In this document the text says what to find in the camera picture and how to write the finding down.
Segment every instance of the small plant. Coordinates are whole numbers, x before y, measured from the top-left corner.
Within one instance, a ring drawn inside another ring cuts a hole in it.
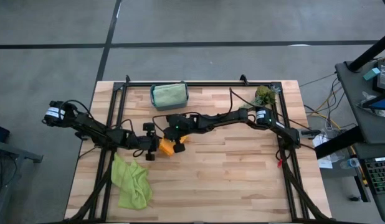
[[[255,98],[250,101],[255,106],[266,106],[272,105],[275,103],[275,96],[280,92],[278,88],[271,87],[271,89],[267,86],[258,86],[255,92]],[[250,108],[251,106],[245,104],[241,106],[241,108]]]

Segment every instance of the black metal frame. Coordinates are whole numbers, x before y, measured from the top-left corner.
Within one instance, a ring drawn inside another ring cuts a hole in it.
[[[126,82],[115,82],[113,84],[110,107],[108,110],[107,125],[110,126],[112,124],[116,95],[120,90],[121,90],[121,100],[120,100],[120,106],[119,106],[119,110],[118,110],[118,117],[116,119],[116,124],[120,124],[121,120],[122,120],[123,108],[124,108],[125,99],[126,99],[126,89],[128,86],[149,87],[151,85],[167,85],[167,84],[173,84],[173,83],[177,83],[177,82],[131,82],[130,79],[128,78],[128,76],[126,76]],[[288,120],[287,107],[285,104],[285,98],[284,98],[283,90],[282,90],[282,84],[280,82],[248,82],[245,75],[241,75],[240,81],[236,81],[236,82],[186,82],[186,83],[188,84],[188,86],[259,86],[259,85],[275,86],[275,87],[280,89],[280,94],[279,94],[279,98],[280,98],[279,101],[280,102],[279,103],[280,103],[280,107],[282,109],[283,123],[286,127],[288,127],[288,128],[290,127],[290,123]],[[274,112],[274,116],[279,121],[276,105],[272,105],[272,110]],[[285,149],[280,147],[280,140],[281,139],[278,138],[280,156],[282,159],[284,159],[286,161],[287,157],[285,155]],[[117,148],[113,148],[113,149],[105,149],[104,148],[101,151],[99,162],[98,162],[98,170],[97,170],[97,176],[96,176],[96,181],[95,181],[95,190],[94,190],[96,192],[96,195],[95,195],[96,199],[94,200],[94,203],[88,205],[88,206],[90,206],[89,207],[90,208],[90,214],[88,216],[88,219],[82,220],[81,219],[81,218],[83,218],[83,216],[82,216],[78,220],[64,220],[64,221],[59,222],[59,223],[69,223],[69,222],[70,223],[105,223],[106,222],[107,212],[108,212],[108,203],[109,203],[110,191],[111,191],[111,180],[109,178],[110,175],[108,175],[108,173],[110,173],[110,171],[111,171],[110,168],[111,168],[111,164],[113,162],[113,156],[116,153],[116,150],[117,150]],[[289,148],[287,150],[289,150],[289,152],[291,154],[290,158],[291,158],[292,164],[293,164],[293,175],[296,178],[296,182],[303,189],[302,179],[300,176],[298,159],[297,159],[295,149]],[[104,174],[105,180],[103,180],[102,174],[103,174],[103,170],[104,170],[104,163],[105,163],[105,157],[106,157],[107,151],[111,151],[111,156],[110,156],[110,163],[108,166],[109,170],[107,170],[105,172],[105,174]],[[298,218],[297,210],[295,208],[293,193],[292,193],[292,186],[291,186],[292,183],[291,183],[290,179],[288,179],[286,174],[285,174],[286,172],[289,172],[288,164],[286,162],[284,162],[282,165],[283,165],[282,169],[283,169],[283,174],[284,174],[283,176],[284,176],[284,182],[285,182],[285,189],[286,189],[286,193],[287,193],[288,206],[290,209],[292,222],[301,222],[302,220],[308,220],[311,223],[313,223],[313,222],[316,223],[319,220],[310,220],[310,217],[308,214],[308,207],[307,207],[307,205],[305,205],[305,203],[304,203],[304,201],[300,195],[299,195],[299,199],[300,199],[300,205],[302,208],[303,218]],[[105,193],[104,193],[104,198],[103,198],[102,211],[101,211],[100,218],[95,218],[96,206],[97,206],[97,197],[98,197],[99,191],[101,191],[101,189],[97,190],[96,188],[102,187],[103,182],[106,182],[106,184],[105,184],[106,186],[105,186]]]

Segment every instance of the yellow-green cloth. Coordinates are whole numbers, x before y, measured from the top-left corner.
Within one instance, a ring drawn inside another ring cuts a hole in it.
[[[129,166],[118,154],[115,154],[111,180],[120,188],[119,207],[135,210],[147,207],[153,194],[147,181],[147,173],[147,169],[142,168],[135,160]]]

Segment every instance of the wooden tabletop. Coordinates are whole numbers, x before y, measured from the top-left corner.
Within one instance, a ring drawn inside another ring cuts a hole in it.
[[[288,116],[308,125],[297,81],[282,82]],[[113,82],[98,82],[92,102],[92,114],[106,123]],[[233,87],[241,97],[251,100],[256,87]],[[137,135],[145,135],[143,123],[159,114],[197,111],[217,114],[228,111],[228,87],[189,87],[188,106],[171,111],[157,111],[150,103],[148,87],[128,87],[122,119],[130,118]],[[117,97],[114,121],[120,96]],[[234,109],[244,102],[234,97]],[[158,118],[166,127],[166,121]],[[277,168],[276,135],[271,131],[250,129],[246,124],[216,128],[206,134],[192,134],[185,142],[186,151],[168,157],[156,152],[156,160],[137,162],[148,168],[148,181],[153,198],[143,210],[118,208],[119,188],[112,185],[108,222],[287,222],[290,213],[282,170]],[[93,147],[82,145],[80,153]],[[133,150],[118,149],[125,161],[131,162]],[[74,215],[93,190],[100,150],[83,156],[76,168],[65,217]],[[317,207],[331,216],[315,152],[297,150],[303,187]],[[301,217],[297,193],[294,198]],[[97,214],[100,214],[102,195]]]

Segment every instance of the orange object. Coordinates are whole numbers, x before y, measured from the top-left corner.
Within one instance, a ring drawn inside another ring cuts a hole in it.
[[[187,136],[183,136],[180,138],[180,143],[183,143],[187,139]],[[174,154],[173,146],[175,142],[169,141],[165,138],[161,139],[159,143],[160,151],[164,152],[168,156],[172,156]]]

